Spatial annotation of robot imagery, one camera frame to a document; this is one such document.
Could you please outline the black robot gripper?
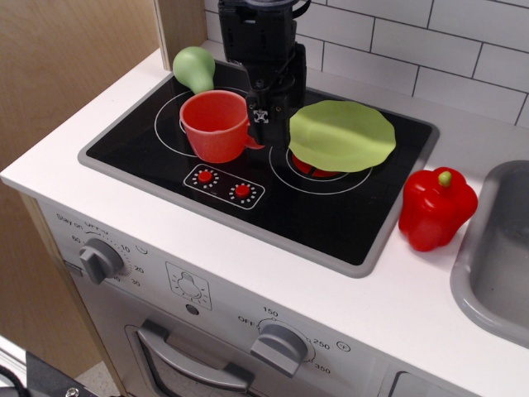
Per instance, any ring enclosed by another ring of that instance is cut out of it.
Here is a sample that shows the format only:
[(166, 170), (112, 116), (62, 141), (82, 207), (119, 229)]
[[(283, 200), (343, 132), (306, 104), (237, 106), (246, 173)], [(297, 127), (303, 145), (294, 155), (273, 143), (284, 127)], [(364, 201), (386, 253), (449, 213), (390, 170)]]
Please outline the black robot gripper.
[(218, 3), (225, 57), (248, 75), (250, 135), (261, 146), (288, 148), (289, 102), (301, 103), (306, 87), (306, 51), (296, 42), (306, 11), (300, 1)]

